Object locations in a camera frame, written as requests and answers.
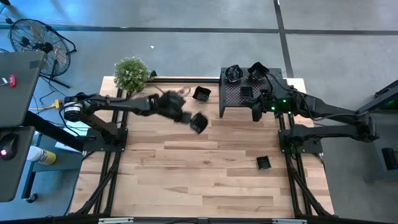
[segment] perforated metal plate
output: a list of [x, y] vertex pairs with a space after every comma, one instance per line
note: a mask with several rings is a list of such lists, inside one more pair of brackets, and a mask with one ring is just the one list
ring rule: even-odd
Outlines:
[[[225, 71], [227, 68], [222, 68], [221, 69], [221, 75], [220, 75], [220, 80], [221, 80], [221, 90], [223, 94], [223, 102], [222, 106], [229, 107], [245, 107], [243, 105], [244, 98], [241, 97], [241, 87], [242, 86], [251, 86], [253, 88], [253, 95], [254, 98], [258, 97], [260, 95], [260, 90], [261, 89], [266, 89], [269, 88], [269, 84], [267, 80], [264, 78], [263, 80], [258, 80], [256, 82], [250, 80], [249, 77], [249, 72], [248, 68], [242, 68], [243, 71], [243, 77], [239, 82], [236, 83], [230, 83], [226, 80], [225, 78]], [[276, 79], [278, 79], [279, 82], [285, 82], [285, 80], [282, 78], [282, 70], [280, 68], [269, 68], [270, 73], [273, 74]], [[274, 78], [269, 76], [269, 81], [271, 84], [278, 85]]]

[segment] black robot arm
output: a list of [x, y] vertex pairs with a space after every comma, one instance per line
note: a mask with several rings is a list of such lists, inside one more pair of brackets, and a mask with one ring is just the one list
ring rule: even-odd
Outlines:
[[336, 138], [350, 137], [357, 141], [371, 142], [378, 138], [376, 125], [368, 113], [359, 114], [356, 111], [347, 110], [333, 105], [326, 104], [323, 100], [302, 93], [289, 86], [285, 80], [278, 81], [273, 74], [266, 72], [264, 76], [271, 76], [277, 85], [261, 90], [261, 95], [256, 99], [245, 102], [245, 105], [252, 109], [252, 120], [259, 121], [262, 113], [272, 112], [275, 114], [287, 113], [301, 115], [311, 118], [314, 121], [321, 119], [332, 119], [347, 126], [325, 126], [308, 128], [296, 124], [291, 129], [290, 139], [294, 144], [301, 145], [309, 138]]
[[173, 91], [168, 91], [162, 96], [154, 94], [135, 99], [79, 93], [75, 96], [66, 97], [63, 109], [65, 110], [64, 117], [66, 120], [82, 121], [97, 131], [111, 131], [111, 134], [116, 134], [115, 130], [109, 128], [109, 125], [107, 125], [109, 123], [98, 121], [99, 118], [94, 115], [95, 111], [130, 111], [139, 116], [159, 114], [174, 120], [176, 123], [189, 124], [197, 133], [201, 133], [208, 124], [207, 118], [201, 113], [192, 117], [191, 112], [182, 109], [184, 104], [183, 97]]

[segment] yellow cable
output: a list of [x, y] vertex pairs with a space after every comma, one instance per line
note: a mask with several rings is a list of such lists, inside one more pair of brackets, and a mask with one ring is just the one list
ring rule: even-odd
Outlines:
[[55, 108], [55, 105], [51, 105], [51, 106], [46, 106], [43, 108], [29, 108], [30, 110], [45, 110], [45, 109], [50, 109], [50, 108]]

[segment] green plant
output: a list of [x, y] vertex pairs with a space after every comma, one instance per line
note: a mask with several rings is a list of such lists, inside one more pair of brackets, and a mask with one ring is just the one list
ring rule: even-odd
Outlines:
[[130, 93], [140, 92], [145, 87], [145, 82], [150, 80], [150, 71], [145, 63], [135, 57], [126, 57], [115, 65], [116, 87]]

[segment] fan stand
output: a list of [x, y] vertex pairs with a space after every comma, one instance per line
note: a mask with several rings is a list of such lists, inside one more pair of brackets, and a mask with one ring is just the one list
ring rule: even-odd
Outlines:
[[68, 86], [67, 84], [64, 84], [63, 82], [60, 82], [60, 81], [54, 79], [54, 77], [55, 77], [55, 76], [54, 76], [54, 71], [55, 71], [55, 66], [56, 66], [57, 63], [58, 63], [58, 60], [55, 59], [55, 60], [54, 60], [54, 65], [53, 65], [53, 67], [52, 67], [52, 71], [51, 71], [50, 77], [48, 77], [48, 76], [46, 76], [46, 75], [40, 75], [40, 77], [45, 78], [45, 79], [47, 79], [47, 80], [49, 80], [49, 81], [51, 81], [51, 82], [55, 82], [56, 84], [59, 84], [59, 85], [61, 85], [61, 86], [64, 86], [65, 88], [70, 88], [70, 86]]

